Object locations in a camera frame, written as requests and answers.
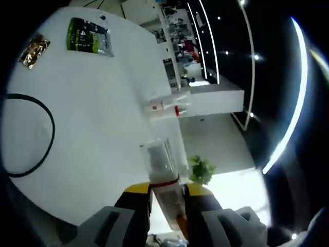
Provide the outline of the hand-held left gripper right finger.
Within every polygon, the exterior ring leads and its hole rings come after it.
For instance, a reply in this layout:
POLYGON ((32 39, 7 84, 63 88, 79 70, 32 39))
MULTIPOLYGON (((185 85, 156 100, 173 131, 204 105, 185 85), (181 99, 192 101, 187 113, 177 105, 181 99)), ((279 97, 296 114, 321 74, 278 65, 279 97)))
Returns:
POLYGON ((257 228, 241 214, 223 209, 213 193, 194 183, 184 185, 189 246, 258 246, 257 228))

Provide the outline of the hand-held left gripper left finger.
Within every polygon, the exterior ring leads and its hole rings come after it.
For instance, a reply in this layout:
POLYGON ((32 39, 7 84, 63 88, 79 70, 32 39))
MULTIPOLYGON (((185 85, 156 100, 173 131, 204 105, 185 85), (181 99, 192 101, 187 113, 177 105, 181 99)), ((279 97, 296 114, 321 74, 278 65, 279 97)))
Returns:
POLYGON ((151 184, 134 184, 77 230, 77 246, 145 246, 150 229, 151 184))

